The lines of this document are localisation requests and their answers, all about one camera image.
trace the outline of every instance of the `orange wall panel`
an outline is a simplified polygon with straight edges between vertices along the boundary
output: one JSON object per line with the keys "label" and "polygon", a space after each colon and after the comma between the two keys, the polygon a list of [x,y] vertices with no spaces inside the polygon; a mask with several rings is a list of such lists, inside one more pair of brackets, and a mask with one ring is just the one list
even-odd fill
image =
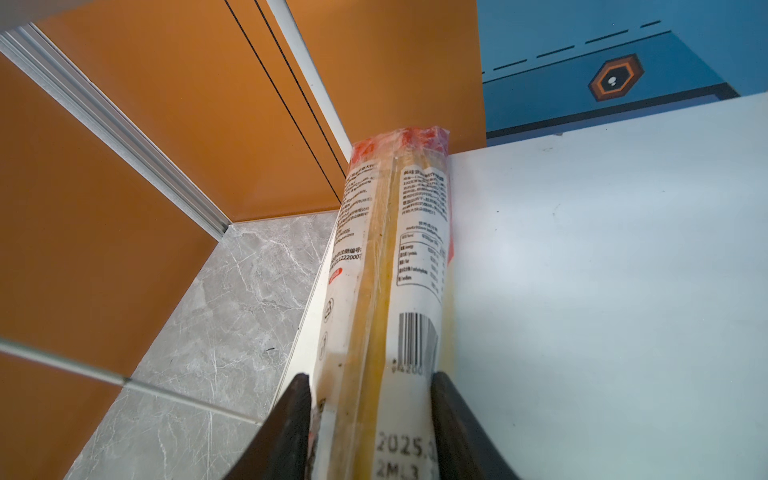
{"label": "orange wall panel", "polygon": [[349,139],[439,125],[485,147],[475,2],[287,0]]}
{"label": "orange wall panel", "polygon": [[334,189],[344,191],[348,164],[265,0],[227,0]]}
{"label": "orange wall panel", "polygon": [[1,55],[0,105],[0,337],[129,376],[216,240]]}
{"label": "orange wall panel", "polygon": [[226,2],[99,0],[38,26],[231,220],[338,208],[332,149],[305,142]]}
{"label": "orange wall panel", "polygon": [[0,478],[64,478],[120,387],[0,353]]}

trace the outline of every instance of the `nutrition facts table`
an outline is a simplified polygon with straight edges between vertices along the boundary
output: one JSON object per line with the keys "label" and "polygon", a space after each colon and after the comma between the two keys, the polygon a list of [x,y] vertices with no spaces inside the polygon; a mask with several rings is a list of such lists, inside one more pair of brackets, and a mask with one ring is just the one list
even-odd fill
{"label": "nutrition facts table", "polygon": [[437,236],[423,232],[400,235],[397,284],[423,286],[442,303],[445,248]]}

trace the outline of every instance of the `white countertop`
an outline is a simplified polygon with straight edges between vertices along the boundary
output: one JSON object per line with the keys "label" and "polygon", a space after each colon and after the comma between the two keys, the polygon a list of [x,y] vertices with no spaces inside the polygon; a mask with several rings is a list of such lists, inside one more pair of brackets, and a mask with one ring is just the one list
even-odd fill
{"label": "white countertop", "polygon": [[762,94],[452,156],[454,380],[521,477],[768,475],[767,131]]}

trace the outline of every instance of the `marble tile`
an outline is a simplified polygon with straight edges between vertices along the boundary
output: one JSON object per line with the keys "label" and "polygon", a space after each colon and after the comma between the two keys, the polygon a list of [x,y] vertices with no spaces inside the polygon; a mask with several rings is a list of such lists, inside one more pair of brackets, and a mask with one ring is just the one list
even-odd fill
{"label": "marble tile", "polygon": [[257,427],[124,389],[65,480],[217,480]]}
{"label": "marble tile", "polygon": [[263,418],[336,213],[236,223],[134,378]]}
{"label": "marble tile", "polygon": [[[232,225],[133,377],[262,419],[336,212]],[[224,475],[256,427],[124,390],[67,480]]]}

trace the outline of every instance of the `plastic-wrapped package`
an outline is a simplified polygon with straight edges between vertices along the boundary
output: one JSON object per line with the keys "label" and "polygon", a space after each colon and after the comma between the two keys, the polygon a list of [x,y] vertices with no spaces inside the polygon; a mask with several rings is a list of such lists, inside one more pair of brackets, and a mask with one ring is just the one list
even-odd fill
{"label": "plastic-wrapped package", "polygon": [[439,127],[354,146],[313,375],[310,478],[438,478],[429,384],[437,362],[452,364],[447,147]]}

